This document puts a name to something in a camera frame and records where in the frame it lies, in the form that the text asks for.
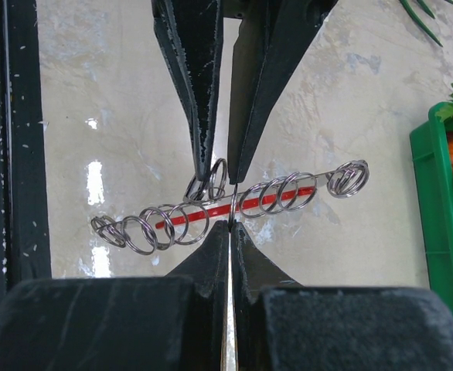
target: green plastic crate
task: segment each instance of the green plastic crate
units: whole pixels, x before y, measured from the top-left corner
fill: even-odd
[[[429,110],[429,121],[410,133],[431,290],[453,312],[453,171],[445,128]]]

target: green basket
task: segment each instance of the green basket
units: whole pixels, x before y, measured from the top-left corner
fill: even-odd
[[[453,312],[453,171],[445,127],[429,110],[429,121],[410,133],[431,290]]]

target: black metal frame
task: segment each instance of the black metal frame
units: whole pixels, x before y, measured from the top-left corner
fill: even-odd
[[[51,277],[36,2],[0,0],[0,301]]]

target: metal coil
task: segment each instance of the metal coil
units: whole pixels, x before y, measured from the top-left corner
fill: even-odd
[[[329,194],[337,199],[354,196],[369,180],[369,167],[363,160],[347,162],[335,171],[313,175],[309,172],[293,172],[288,176],[281,176],[270,182],[260,182],[253,185],[245,192],[237,192],[237,186],[232,195],[226,196],[227,161],[220,158],[211,169],[211,175],[205,182],[199,182],[195,176],[187,187],[183,202],[178,205],[162,204],[157,207],[147,207],[138,216],[126,216],[123,220],[113,220],[109,216],[95,216],[90,224],[94,232],[103,240],[116,247],[129,246],[141,255],[153,254],[156,250],[167,250],[174,244],[191,245],[201,241],[209,229],[209,212],[206,206],[220,203],[228,198],[230,200],[229,226],[233,223],[235,212],[240,212],[245,218],[254,219],[265,215],[274,215],[283,211],[295,211],[311,202],[317,193],[318,187],[326,186]],[[248,213],[246,201],[249,195],[255,196],[256,204],[261,210],[258,213]],[[205,225],[202,232],[195,238],[185,241],[189,231],[189,215],[187,208],[199,208],[203,213]],[[172,221],[172,215],[178,213],[183,217],[184,230],[177,236],[177,230]],[[158,215],[164,226],[167,236],[165,242],[158,241],[155,227],[149,219]],[[138,224],[142,234],[151,249],[143,250],[138,247],[128,234],[128,227]]]

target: spring coil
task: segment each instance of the spring coil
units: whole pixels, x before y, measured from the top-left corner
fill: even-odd
[[[270,182],[260,182],[253,185],[245,192],[237,193],[237,187],[232,195],[226,196],[225,186],[227,183],[227,161],[224,158],[218,159],[211,169],[211,175],[205,182],[200,182],[195,176],[187,187],[183,197],[183,202],[178,205],[162,204],[157,207],[147,207],[143,209],[138,216],[126,216],[123,220],[113,220],[109,216],[95,216],[90,224],[94,232],[103,240],[116,247],[129,246],[133,251],[140,255],[151,255],[156,250],[167,250],[172,245],[192,245],[201,241],[209,229],[210,216],[206,206],[221,202],[231,198],[229,223],[233,222],[234,210],[237,209],[242,216],[248,219],[260,218],[265,215],[274,215],[283,211],[295,211],[303,208],[312,201],[317,193],[318,187],[326,185],[329,194],[337,199],[343,199],[354,196],[360,191],[369,180],[369,166],[364,160],[351,161],[339,166],[333,172],[326,172],[319,175],[313,175],[309,172],[293,172],[288,176],[277,177]],[[302,181],[310,182],[310,189],[307,199],[297,203],[299,191],[302,190],[300,183]],[[285,192],[287,187],[295,187],[292,195],[288,199]],[[271,191],[270,202],[266,203],[268,192]],[[245,203],[249,195],[259,193],[257,204],[261,211],[255,214],[249,214],[246,211]],[[185,241],[184,239],[189,232],[189,215],[186,209],[189,207],[199,208],[203,212],[205,226],[202,232],[195,238]],[[184,229],[179,236],[172,221],[172,214],[179,213],[183,217]],[[166,242],[159,242],[158,237],[149,222],[151,216],[158,215],[162,218],[163,229],[168,238]],[[139,224],[144,238],[151,246],[150,250],[143,250],[138,247],[131,239],[127,232],[130,224]]]

